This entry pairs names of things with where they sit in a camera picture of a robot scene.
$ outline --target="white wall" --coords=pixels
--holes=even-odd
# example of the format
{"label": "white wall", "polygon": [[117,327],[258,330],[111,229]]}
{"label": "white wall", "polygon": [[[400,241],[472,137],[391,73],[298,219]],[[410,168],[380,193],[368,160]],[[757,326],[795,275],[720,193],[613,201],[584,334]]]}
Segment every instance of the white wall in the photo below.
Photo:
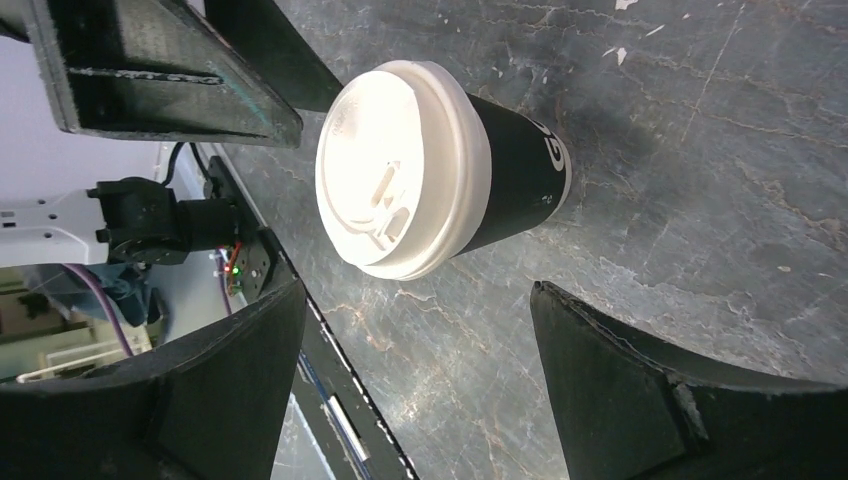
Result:
{"label": "white wall", "polygon": [[160,147],[59,131],[32,46],[0,37],[0,202],[92,188],[101,180],[153,178]]}

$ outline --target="white object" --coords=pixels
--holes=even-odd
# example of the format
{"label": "white object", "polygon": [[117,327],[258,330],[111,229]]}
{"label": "white object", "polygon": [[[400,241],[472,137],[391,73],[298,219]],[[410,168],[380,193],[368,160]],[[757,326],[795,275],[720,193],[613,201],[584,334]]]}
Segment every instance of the white object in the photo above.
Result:
{"label": "white object", "polygon": [[356,434],[356,430],[354,430],[353,426],[350,424],[350,420],[347,418],[347,414],[342,408],[342,405],[339,403],[339,399],[333,395],[330,397],[330,400],[327,401],[327,405],[332,411],[333,416],[339,421],[345,437],[347,437],[353,447],[353,452],[356,454],[357,459],[359,459],[360,462],[368,460],[370,455],[368,455],[368,452],[365,451],[365,447],[362,445],[362,440],[359,439],[359,435]]}
{"label": "white object", "polygon": [[389,62],[350,82],[327,114],[315,166],[336,251],[396,280],[421,277],[468,244],[491,177],[483,123],[432,62]]}
{"label": "white object", "polygon": [[[147,338],[146,333],[129,336],[128,340],[130,341],[130,345],[132,347],[133,352],[135,352],[136,354],[150,351],[153,348],[150,345],[150,340]],[[81,347],[68,348],[66,350],[60,350],[58,352],[47,354],[45,356],[47,368],[42,368],[40,370],[36,370],[30,373],[23,373],[21,375],[18,375],[16,380],[18,383],[44,380],[47,378],[54,378],[56,376],[56,373],[61,372],[62,370],[77,369],[83,366],[97,368],[126,358],[126,354],[120,347],[109,349],[109,347],[114,347],[116,345],[118,345],[117,340],[112,340],[100,343],[93,343],[91,345],[84,345]],[[70,360],[64,363],[56,362],[56,360],[60,357],[75,357],[79,354],[85,354],[89,352],[92,353],[85,357],[76,358],[74,360]]]}
{"label": "white object", "polygon": [[100,201],[77,190],[55,198],[0,205],[0,268],[45,263],[106,263],[109,245]]}

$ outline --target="white plastic lid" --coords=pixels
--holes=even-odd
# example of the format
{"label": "white plastic lid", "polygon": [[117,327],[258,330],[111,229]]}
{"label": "white plastic lid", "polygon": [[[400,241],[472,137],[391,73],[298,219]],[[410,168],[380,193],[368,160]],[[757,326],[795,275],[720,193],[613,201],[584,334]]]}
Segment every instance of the white plastic lid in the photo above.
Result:
{"label": "white plastic lid", "polygon": [[389,255],[418,208],[424,143],[415,92],[381,71],[354,79],[324,126],[316,184],[339,255],[370,265]]}
{"label": "white plastic lid", "polygon": [[477,231],[491,151],[468,96],[444,68],[393,61],[354,79],[330,107],[315,187],[343,260],[376,277],[411,280]]}

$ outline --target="coffee cup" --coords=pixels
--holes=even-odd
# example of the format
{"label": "coffee cup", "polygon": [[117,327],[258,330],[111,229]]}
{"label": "coffee cup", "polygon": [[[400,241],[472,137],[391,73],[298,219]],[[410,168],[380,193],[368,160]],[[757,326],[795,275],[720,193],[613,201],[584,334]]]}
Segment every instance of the coffee cup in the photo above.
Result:
{"label": "coffee cup", "polygon": [[571,158],[550,128],[465,93],[432,62],[392,61],[351,81],[315,165],[338,254],[394,280],[536,227],[570,185]]}

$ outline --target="dark stone countertop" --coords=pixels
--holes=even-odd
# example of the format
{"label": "dark stone countertop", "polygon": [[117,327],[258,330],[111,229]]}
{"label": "dark stone countertop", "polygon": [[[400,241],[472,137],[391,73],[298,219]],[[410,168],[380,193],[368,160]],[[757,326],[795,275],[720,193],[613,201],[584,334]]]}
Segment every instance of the dark stone countertop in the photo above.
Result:
{"label": "dark stone countertop", "polygon": [[433,60],[557,125],[571,197],[530,232],[370,278],[318,217],[322,115],[298,151],[227,147],[423,478],[567,477],[537,279],[699,353],[848,380],[848,5],[543,1],[280,1],[343,81]]}

